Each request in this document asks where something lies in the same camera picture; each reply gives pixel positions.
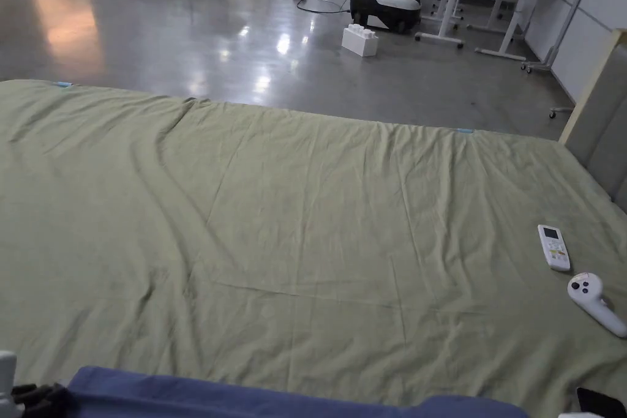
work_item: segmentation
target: wooden bed frame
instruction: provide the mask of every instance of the wooden bed frame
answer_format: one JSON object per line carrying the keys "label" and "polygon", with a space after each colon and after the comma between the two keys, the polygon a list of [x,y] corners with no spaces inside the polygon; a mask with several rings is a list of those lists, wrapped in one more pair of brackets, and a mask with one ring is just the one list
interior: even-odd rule
{"label": "wooden bed frame", "polygon": [[616,30],[560,142],[627,212],[627,30]]}

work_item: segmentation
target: concrete floor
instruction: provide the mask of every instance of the concrete floor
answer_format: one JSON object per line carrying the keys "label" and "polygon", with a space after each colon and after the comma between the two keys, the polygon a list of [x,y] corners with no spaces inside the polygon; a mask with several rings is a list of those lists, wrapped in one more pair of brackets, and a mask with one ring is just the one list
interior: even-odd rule
{"label": "concrete floor", "polygon": [[[347,13],[315,15],[294,0],[0,0],[0,11],[0,80],[71,81],[551,139],[568,119],[548,119],[549,107],[570,105],[550,75],[528,76],[518,62],[473,52],[498,46],[498,36],[483,32],[460,31],[468,40],[462,51],[381,32],[376,57],[363,59],[340,47]],[[465,16],[485,21],[486,13],[468,7]],[[523,45],[512,49],[530,54]]]}

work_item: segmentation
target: white box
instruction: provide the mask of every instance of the white box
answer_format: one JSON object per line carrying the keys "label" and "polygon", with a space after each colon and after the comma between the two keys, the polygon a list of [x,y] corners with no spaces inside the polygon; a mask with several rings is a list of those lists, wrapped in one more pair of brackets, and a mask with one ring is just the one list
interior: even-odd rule
{"label": "white box", "polygon": [[374,31],[358,24],[349,24],[347,28],[344,28],[342,48],[366,57],[377,53],[377,45],[378,37]]}

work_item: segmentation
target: navy blue fabric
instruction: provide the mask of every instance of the navy blue fabric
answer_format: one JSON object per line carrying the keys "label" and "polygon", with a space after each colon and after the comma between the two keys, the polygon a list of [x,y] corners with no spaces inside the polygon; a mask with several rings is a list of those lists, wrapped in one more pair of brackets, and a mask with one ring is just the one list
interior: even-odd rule
{"label": "navy blue fabric", "polygon": [[68,386],[71,418],[528,418],[487,398],[441,395],[397,408],[83,367]]}

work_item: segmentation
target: remote display screen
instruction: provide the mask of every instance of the remote display screen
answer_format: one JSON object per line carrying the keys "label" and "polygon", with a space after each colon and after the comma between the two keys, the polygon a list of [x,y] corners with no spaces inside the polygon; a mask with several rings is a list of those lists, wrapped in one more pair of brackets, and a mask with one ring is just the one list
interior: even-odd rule
{"label": "remote display screen", "polygon": [[554,231],[553,229],[544,229],[544,235],[546,235],[549,238],[552,239],[558,239],[559,237],[557,236],[557,231]]}

